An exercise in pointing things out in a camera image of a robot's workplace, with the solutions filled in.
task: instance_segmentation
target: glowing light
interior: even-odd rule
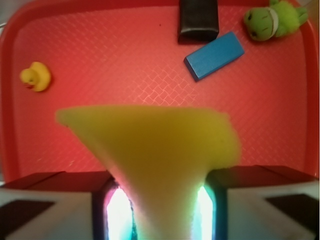
[[[118,188],[106,207],[108,239],[130,240],[133,228],[133,213],[125,192]]]
[[[197,201],[193,217],[192,239],[212,240],[214,204],[207,191],[201,187],[197,194]]]
[[[197,193],[197,202],[192,223],[192,239],[215,239],[216,199],[211,192],[211,198],[204,187]],[[125,192],[118,188],[106,207],[108,239],[131,240],[133,230],[133,212],[130,201]]]

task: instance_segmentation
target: rubber duck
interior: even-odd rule
[[[49,86],[51,73],[46,65],[34,61],[29,68],[21,71],[20,79],[28,89],[41,92]]]

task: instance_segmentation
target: frog plush toy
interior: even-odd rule
[[[308,20],[307,9],[287,1],[270,0],[270,7],[254,7],[244,15],[244,23],[255,41],[294,33]]]

